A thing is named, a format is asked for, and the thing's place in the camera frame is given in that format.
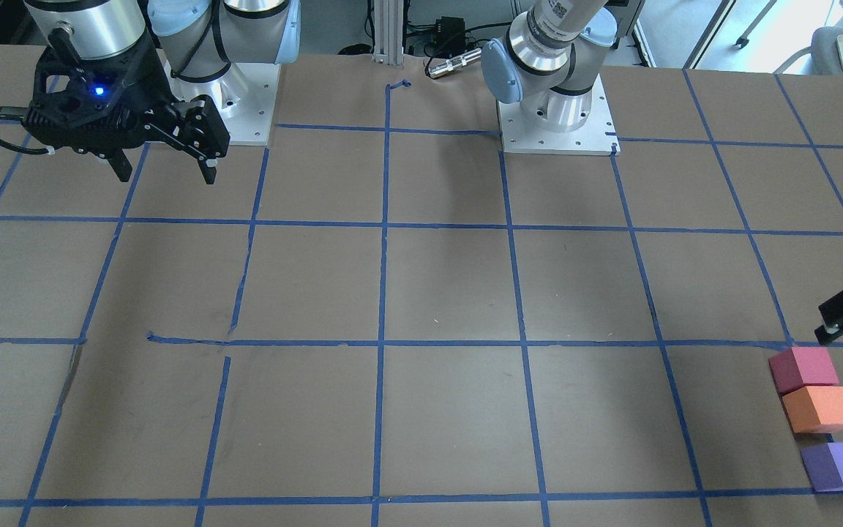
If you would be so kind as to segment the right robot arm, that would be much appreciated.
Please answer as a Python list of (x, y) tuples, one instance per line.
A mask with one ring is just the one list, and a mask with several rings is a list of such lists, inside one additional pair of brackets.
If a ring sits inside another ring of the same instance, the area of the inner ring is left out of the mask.
[(130, 180), (126, 150), (160, 141), (205, 183), (228, 153), (227, 122), (257, 97), (239, 64), (290, 64), (298, 1), (27, 1), (47, 46), (20, 122), (47, 150), (93, 154)]

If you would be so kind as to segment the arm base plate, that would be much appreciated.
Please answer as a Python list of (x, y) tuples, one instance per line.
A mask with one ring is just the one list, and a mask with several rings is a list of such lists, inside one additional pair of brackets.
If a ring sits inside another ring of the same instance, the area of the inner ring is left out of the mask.
[(596, 78), (590, 91), (579, 96), (550, 89), (512, 104), (498, 102), (496, 110), (506, 153), (621, 153), (602, 77)]
[(220, 107), (232, 146), (267, 146), (281, 71), (280, 64), (234, 63), (222, 77), (206, 83), (168, 83), (181, 100), (210, 96)]

